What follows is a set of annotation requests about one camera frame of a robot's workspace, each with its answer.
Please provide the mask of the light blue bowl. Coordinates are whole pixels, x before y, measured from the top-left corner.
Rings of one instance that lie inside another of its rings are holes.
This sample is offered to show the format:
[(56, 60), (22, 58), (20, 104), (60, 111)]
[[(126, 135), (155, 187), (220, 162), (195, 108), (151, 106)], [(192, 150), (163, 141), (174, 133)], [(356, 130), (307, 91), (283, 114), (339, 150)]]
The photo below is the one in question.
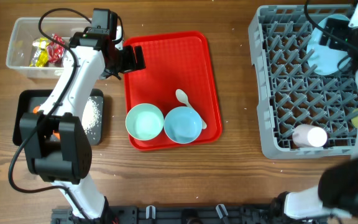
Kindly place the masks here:
[(164, 131), (170, 140), (178, 144), (195, 141), (203, 130), (201, 116), (192, 108), (179, 106), (165, 117)]

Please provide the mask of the white napkin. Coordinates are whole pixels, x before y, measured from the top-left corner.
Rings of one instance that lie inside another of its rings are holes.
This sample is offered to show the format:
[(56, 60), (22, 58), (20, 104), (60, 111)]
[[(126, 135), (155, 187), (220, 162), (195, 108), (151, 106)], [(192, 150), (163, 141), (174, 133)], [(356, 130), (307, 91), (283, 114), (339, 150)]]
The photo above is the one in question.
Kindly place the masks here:
[(63, 71), (64, 71), (63, 64), (57, 65), (55, 67), (54, 75), (57, 76), (57, 77), (60, 77), (62, 75)]

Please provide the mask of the mint green bowl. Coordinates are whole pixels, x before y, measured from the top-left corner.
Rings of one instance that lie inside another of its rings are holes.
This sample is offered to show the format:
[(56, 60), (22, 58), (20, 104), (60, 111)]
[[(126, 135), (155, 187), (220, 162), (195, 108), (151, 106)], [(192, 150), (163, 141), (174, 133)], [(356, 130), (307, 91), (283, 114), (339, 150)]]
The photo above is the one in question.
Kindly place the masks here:
[(127, 132), (140, 141), (156, 138), (162, 132), (163, 123), (164, 116), (161, 110), (149, 103), (134, 106), (126, 116)]

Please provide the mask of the yellow plastic cup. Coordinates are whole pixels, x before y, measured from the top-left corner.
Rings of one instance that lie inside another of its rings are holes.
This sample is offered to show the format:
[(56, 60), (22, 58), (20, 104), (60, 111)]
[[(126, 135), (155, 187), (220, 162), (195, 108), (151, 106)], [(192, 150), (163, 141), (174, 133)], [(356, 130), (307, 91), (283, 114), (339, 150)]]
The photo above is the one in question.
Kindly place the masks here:
[(358, 116), (353, 117), (351, 123), (355, 128), (358, 128)]

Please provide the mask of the white plastic spoon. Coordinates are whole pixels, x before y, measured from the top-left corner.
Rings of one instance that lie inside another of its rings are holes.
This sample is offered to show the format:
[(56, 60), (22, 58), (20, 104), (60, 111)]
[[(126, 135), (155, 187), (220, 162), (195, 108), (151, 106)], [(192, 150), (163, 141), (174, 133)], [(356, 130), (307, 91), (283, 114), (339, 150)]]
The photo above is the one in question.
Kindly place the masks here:
[(193, 107), (191, 106), (190, 102), (189, 102), (189, 99), (188, 99), (188, 96), (187, 94), (181, 90), (181, 89), (176, 89), (175, 91), (175, 96), (177, 98), (177, 100), (180, 102), (180, 103), (183, 103), (184, 105), (186, 105), (187, 107), (193, 109)]

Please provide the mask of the light blue plate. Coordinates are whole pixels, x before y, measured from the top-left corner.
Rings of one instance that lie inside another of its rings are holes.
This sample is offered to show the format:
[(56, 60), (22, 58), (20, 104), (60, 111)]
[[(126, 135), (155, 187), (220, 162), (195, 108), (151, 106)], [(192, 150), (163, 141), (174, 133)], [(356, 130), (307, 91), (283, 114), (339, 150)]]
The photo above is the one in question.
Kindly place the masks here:
[[(318, 25), (322, 25), (329, 17), (347, 20), (349, 22), (346, 16), (333, 14), (323, 19)], [(344, 72), (349, 67), (347, 64), (351, 61), (348, 51), (333, 50), (319, 45), (318, 41), (322, 33), (323, 32), (317, 28), (314, 28), (311, 33), (311, 39), (306, 46), (306, 53), (312, 52), (311, 57), (307, 60), (308, 65), (310, 67), (316, 65), (317, 68), (314, 72), (318, 75), (331, 75), (336, 72)]]

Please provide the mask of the yellow foil wrapper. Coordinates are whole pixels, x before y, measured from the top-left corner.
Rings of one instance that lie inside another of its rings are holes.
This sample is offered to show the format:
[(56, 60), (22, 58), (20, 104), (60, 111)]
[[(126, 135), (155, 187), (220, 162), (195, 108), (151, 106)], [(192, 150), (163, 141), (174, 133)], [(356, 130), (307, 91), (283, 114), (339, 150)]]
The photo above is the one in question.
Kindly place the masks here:
[(30, 60), (30, 67), (44, 67), (48, 63), (47, 46), (49, 43), (50, 41), (45, 37), (33, 41), (34, 55)]

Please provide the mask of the red snack wrapper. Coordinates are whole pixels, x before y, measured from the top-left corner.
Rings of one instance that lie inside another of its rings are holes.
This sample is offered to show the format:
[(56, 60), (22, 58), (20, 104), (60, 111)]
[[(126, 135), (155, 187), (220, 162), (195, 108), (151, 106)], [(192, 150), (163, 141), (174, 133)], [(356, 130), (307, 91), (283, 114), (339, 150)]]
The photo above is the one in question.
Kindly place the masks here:
[(58, 63), (63, 58), (65, 48), (55, 42), (51, 42), (46, 46), (46, 51), (48, 54), (48, 62)]

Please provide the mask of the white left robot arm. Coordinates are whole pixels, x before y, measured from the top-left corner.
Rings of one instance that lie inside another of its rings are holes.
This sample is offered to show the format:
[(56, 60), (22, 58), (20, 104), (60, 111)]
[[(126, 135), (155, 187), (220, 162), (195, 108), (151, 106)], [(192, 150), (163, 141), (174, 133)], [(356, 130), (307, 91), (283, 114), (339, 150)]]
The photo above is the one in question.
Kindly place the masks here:
[(97, 80), (142, 70), (145, 62), (141, 47), (124, 46), (122, 37), (117, 36), (117, 28), (123, 24), (115, 12), (94, 9), (89, 23), (62, 45), (68, 58), (50, 96), (37, 113), (22, 115), (22, 142), (9, 166), (8, 180), (18, 192), (40, 192), (14, 183), (14, 166), (24, 152), (29, 172), (49, 182), (49, 190), (60, 190), (68, 200), (74, 223), (118, 223), (90, 176), (91, 144), (81, 118)]

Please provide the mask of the pink plastic cup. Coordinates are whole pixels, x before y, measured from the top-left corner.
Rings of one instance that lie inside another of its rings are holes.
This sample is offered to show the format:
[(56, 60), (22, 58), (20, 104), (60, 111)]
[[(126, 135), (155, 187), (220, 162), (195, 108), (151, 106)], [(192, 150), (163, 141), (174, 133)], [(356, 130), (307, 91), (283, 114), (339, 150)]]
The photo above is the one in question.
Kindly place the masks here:
[(292, 139), (298, 147), (322, 147), (326, 144), (328, 135), (323, 128), (301, 124), (294, 129)]

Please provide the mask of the white rice pile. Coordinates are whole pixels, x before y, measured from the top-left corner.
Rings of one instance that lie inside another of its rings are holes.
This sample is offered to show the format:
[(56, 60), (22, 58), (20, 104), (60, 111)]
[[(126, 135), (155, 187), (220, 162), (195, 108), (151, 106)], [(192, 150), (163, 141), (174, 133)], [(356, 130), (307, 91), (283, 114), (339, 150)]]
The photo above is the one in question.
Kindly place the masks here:
[(98, 144), (101, 139), (103, 102), (102, 96), (90, 96), (84, 108), (81, 123), (91, 144)]

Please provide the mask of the orange carrot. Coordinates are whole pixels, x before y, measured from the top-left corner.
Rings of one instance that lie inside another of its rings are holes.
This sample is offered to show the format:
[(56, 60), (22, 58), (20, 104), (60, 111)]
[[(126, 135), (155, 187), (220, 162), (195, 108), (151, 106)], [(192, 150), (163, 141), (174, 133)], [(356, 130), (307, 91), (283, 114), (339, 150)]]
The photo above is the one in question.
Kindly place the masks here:
[[(40, 106), (36, 106), (36, 107), (32, 110), (32, 112), (33, 112), (34, 114), (38, 113), (39, 108), (40, 108)], [(60, 140), (60, 134), (59, 134), (59, 132), (53, 131), (53, 135), (54, 135), (58, 140)]]

